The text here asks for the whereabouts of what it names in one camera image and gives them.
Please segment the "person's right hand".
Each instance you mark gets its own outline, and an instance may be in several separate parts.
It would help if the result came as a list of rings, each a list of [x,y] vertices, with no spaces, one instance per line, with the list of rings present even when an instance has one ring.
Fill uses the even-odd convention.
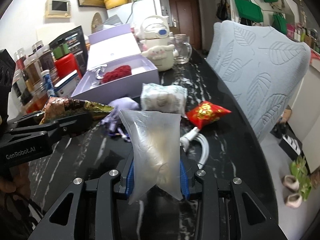
[[[9,180],[1,178],[1,192],[19,193],[27,199],[30,198],[31,189],[28,163],[16,166],[12,178]]]

